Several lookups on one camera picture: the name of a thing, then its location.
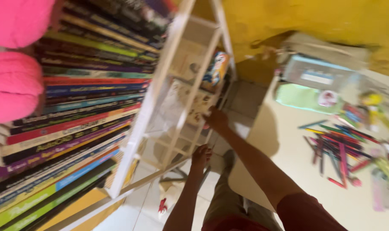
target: pink cushion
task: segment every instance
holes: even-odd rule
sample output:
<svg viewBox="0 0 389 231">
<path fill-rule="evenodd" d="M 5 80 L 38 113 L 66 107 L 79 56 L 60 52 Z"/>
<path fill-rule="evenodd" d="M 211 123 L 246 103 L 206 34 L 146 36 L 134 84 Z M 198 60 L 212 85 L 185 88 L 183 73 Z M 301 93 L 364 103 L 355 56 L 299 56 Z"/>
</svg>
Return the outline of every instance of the pink cushion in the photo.
<svg viewBox="0 0 389 231">
<path fill-rule="evenodd" d="M 0 46 L 25 47 L 48 29 L 54 0 L 0 0 Z"/>
<path fill-rule="evenodd" d="M 0 52 L 0 123 L 29 116 L 42 93 L 42 69 L 35 59 Z"/>
</svg>

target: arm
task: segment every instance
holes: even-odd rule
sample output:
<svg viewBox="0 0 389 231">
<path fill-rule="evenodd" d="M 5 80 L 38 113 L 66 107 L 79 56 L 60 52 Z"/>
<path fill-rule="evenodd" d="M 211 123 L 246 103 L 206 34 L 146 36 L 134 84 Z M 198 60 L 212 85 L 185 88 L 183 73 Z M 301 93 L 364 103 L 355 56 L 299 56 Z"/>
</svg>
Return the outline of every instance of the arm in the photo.
<svg viewBox="0 0 389 231">
<path fill-rule="evenodd" d="M 176 205 L 170 213 L 163 231 L 191 231 L 197 193 L 203 179 L 203 170 L 210 160 L 211 149 L 202 145 L 193 153 L 192 166 Z"/>
<path fill-rule="evenodd" d="M 289 176 L 261 151 L 247 143 L 228 127 L 227 116 L 210 108 L 211 115 L 203 116 L 206 122 L 219 133 L 234 149 L 250 175 L 264 191 L 271 205 L 276 209 L 278 203 L 287 195 L 304 192 Z"/>
</svg>

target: white metal rack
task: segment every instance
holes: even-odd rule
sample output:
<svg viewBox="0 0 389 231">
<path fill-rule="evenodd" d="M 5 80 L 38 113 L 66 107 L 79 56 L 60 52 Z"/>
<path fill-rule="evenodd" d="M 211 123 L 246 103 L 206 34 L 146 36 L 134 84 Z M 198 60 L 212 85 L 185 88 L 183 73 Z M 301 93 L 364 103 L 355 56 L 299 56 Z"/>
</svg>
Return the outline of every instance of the white metal rack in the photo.
<svg viewBox="0 0 389 231">
<path fill-rule="evenodd" d="M 197 127 L 195 127 L 187 124 L 186 118 L 220 39 L 223 41 L 226 53 L 231 56 L 229 65 L 232 76 L 231 81 L 236 80 L 237 76 L 233 59 L 233 49 L 231 47 L 226 18 L 220 0 L 210 0 L 216 22 L 192 16 L 192 8 L 195 2 L 196 0 L 183 0 L 179 6 L 178 13 L 169 28 L 169 36 L 161 52 L 151 86 L 146 93 L 140 113 L 132 127 L 133 130 L 128 142 L 121 147 L 124 155 L 119 163 L 112 186 L 107 191 L 108 197 L 53 225 L 47 229 L 48 231 L 68 231 L 73 229 L 112 204 L 125 198 L 134 190 L 139 189 L 145 184 L 155 180 L 157 177 L 162 176 L 181 165 L 190 158 L 190 155 L 196 146 L 206 144 L 210 139 L 212 133 L 211 129 L 208 130 L 207 134 L 202 134 L 204 121 L 201 121 Z M 168 131 L 156 129 L 153 125 L 162 125 L 160 123 L 161 116 L 158 108 L 162 103 L 162 94 L 164 94 L 164 88 L 165 85 L 167 85 L 168 70 L 182 38 L 202 44 L 207 49 L 204 53 L 204 58 L 196 78 L 191 86 L 190 93 L 187 96 L 187 100 L 182 103 L 182 110 L 180 111 L 180 114 L 177 115 L 178 119 L 172 124 L 172 129 Z M 210 106 L 215 104 L 218 100 L 222 87 L 223 84 L 220 85 L 219 89 L 217 89 L 214 96 L 209 101 Z M 143 151 L 138 154 L 137 150 L 142 139 L 146 139 L 146 145 L 143 147 Z M 184 146 L 189 146 L 187 152 L 182 150 Z M 184 157 L 177 162 L 171 163 L 171 160 L 178 153 L 183 154 Z M 129 166 L 134 158 L 139 158 L 141 161 L 155 166 L 158 171 L 122 189 Z"/>
</svg>

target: table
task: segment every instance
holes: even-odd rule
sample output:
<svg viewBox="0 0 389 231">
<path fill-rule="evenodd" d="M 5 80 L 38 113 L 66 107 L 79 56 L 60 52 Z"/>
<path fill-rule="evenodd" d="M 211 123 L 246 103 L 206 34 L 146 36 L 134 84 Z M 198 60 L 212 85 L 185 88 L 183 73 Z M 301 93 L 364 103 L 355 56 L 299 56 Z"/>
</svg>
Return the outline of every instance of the table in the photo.
<svg viewBox="0 0 389 231">
<path fill-rule="evenodd" d="M 389 76 L 369 70 L 362 70 L 360 73 L 389 86 Z M 348 230 L 389 231 L 389 211 L 375 212 L 372 208 L 371 170 L 374 167 L 368 167 L 355 174 L 363 182 L 362 187 L 349 185 L 346 190 L 326 179 L 326 177 L 338 179 L 331 160 L 326 157 L 324 177 L 321 177 L 319 166 L 312 165 L 313 152 L 302 137 L 303 135 L 314 137 L 314 135 L 297 127 L 329 119 L 330 116 L 277 103 L 274 100 L 277 81 L 278 78 L 274 78 L 271 82 L 247 141 L 270 156 L 280 169 L 305 192 L 316 197 L 324 208 Z M 352 81 L 341 91 L 344 100 L 356 103 L 357 84 L 358 82 Z M 389 138 L 389 131 L 383 125 L 380 125 L 377 134 L 363 131 L 376 138 Z M 379 145 L 373 143 L 365 146 L 366 152 L 375 147 L 381 149 Z M 234 192 L 274 211 L 266 195 L 240 160 L 234 165 L 228 183 Z"/>
</svg>

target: white tile floor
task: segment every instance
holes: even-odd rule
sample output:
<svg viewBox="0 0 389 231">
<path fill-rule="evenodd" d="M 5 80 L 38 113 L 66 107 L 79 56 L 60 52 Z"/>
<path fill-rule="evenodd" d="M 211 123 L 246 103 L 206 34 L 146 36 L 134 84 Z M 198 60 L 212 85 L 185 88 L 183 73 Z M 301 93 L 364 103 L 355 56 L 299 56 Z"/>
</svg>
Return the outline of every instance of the white tile floor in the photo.
<svg viewBox="0 0 389 231">
<path fill-rule="evenodd" d="M 232 89 L 234 89 L 234 92 L 231 92 L 231 94 L 232 96 L 235 94 L 235 97 L 228 100 L 229 103 L 226 105 L 225 112 L 229 117 L 232 129 L 235 129 L 241 137 L 246 138 L 266 89 L 246 82 L 239 82 Z M 223 169 L 223 158 L 221 156 L 231 149 L 229 144 L 216 134 L 210 140 L 209 145 L 213 147 L 216 155 L 213 155 L 210 160 L 212 171 L 207 176 L 197 196 L 192 231 L 201 230 L 204 216 L 214 194 L 214 187 Z M 182 171 L 188 173 L 190 165 L 191 161 L 188 160 L 181 167 Z M 154 167 L 141 161 L 136 169 L 133 181 L 138 181 L 155 171 Z M 128 196 L 125 203 L 100 223 L 94 231 L 161 231 L 170 210 L 159 218 L 157 213 L 159 204 L 159 179 L 156 179 Z"/>
</svg>

